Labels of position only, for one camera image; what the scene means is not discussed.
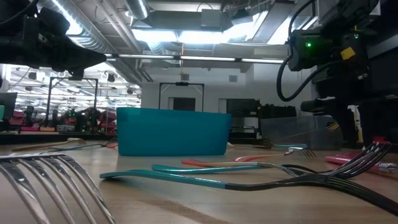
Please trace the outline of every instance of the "table surface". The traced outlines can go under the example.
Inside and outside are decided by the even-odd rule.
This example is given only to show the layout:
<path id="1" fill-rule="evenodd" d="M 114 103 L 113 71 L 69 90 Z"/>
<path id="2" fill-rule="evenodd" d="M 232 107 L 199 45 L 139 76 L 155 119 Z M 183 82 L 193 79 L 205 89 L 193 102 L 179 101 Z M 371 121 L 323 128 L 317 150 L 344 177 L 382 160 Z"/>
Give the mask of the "table surface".
<path id="1" fill-rule="evenodd" d="M 7 154 L 16 146 L 2 147 Z M 281 149 L 259 149 L 237 146 L 225 156 L 190 157 L 203 161 L 227 161 L 238 156 L 277 154 Z M 258 192 L 236 192 L 212 189 L 196 185 L 180 184 L 141 177 L 118 180 L 101 180 L 104 172 L 128 169 L 150 169 L 152 164 L 183 167 L 180 160 L 186 157 L 120 157 L 113 149 L 90 148 L 65 152 L 76 159 L 98 184 L 106 203 L 117 223 L 397 223 L 398 218 L 367 202 L 334 190 L 318 187 L 287 187 Z M 316 152 L 318 158 L 306 158 L 300 154 L 274 157 L 268 162 L 293 163 L 315 170 L 335 168 L 323 162 L 325 155 L 338 152 Z M 395 155 L 386 160 L 396 161 Z M 54 223 L 65 223 L 59 210 L 37 180 L 26 170 L 27 178 L 35 186 L 42 203 Z M 247 170 L 223 174 L 196 175 L 206 179 L 243 184 L 258 184 L 287 179 L 279 170 Z M 18 195 L 0 177 L 0 217 L 4 223 L 35 223 Z M 352 181 L 379 192 L 398 202 L 398 179 L 365 173 Z M 88 223 L 66 188 L 60 189 L 67 198 L 78 223 Z M 106 223 L 87 192 L 89 202 L 98 223 Z"/>

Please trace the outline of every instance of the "wall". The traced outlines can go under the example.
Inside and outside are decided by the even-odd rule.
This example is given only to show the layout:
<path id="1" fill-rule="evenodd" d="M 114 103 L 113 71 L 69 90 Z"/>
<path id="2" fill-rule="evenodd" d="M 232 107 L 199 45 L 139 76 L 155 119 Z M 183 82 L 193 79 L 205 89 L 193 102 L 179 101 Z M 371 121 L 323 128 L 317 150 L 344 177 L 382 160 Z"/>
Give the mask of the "wall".
<path id="1" fill-rule="evenodd" d="M 303 92 L 291 102 L 283 102 L 276 93 L 276 76 L 279 65 L 255 64 L 247 73 L 241 73 L 239 69 L 213 68 L 210 71 L 202 68 L 184 68 L 184 73 L 190 74 L 190 83 L 205 84 L 204 111 L 219 112 L 222 106 L 220 99 L 259 99 L 261 104 L 274 104 L 277 106 L 296 106 L 300 108 L 302 101 L 311 100 L 311 86 L 307 86 Z M 180 70 L 169 68 L 149 68 L 149 74 L 155 83 L 142 84 L 142 108 L 158 108 L 159 82 L 179 82 Z M 237 75 L 238 82 L 230 83 L 229 75 Z M 285 96 L 291 95 L 302 81 L 309 75 L 308 70 L 291 72 L 285 69 L 282 77 L 282 88 Z M 167 109 L 170 97 L 192 97 L 197 99 L 197 111 L 201 111 L 201 93 L 192 86 L 170 85 L 162 92 L 160 108 Z"/>

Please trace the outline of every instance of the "computer monitor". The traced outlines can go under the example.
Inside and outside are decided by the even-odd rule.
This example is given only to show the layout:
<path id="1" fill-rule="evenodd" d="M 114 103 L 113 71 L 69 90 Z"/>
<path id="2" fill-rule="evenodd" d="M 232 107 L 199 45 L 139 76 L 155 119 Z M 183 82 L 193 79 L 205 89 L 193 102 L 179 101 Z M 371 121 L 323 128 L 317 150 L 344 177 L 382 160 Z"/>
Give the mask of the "computer monitor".
<path id="1" fill-rule="evenodd" d="M 4 105 L 4 117 L 10 118 L 14 114 L 18 93 L 0 93 L 0 105 Z"/>

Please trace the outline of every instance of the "ceiling vent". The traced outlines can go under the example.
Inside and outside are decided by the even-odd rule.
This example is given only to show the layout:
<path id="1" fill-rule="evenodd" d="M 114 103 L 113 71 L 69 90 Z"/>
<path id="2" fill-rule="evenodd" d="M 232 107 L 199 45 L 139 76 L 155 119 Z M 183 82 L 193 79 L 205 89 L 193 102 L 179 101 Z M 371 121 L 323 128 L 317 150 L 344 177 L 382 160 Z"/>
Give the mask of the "ceiling vent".
<path id="1" fill-rule="evenodd" d="M 238 76 L 237 75 L 230 75 L 229 76 L 229 82 L 238 82 Z"/>
<path id="2" fill-rule="evenodd" d="M 189 81 L 189 74 L 183 74 L 181 75 L 181 81 Z"/>

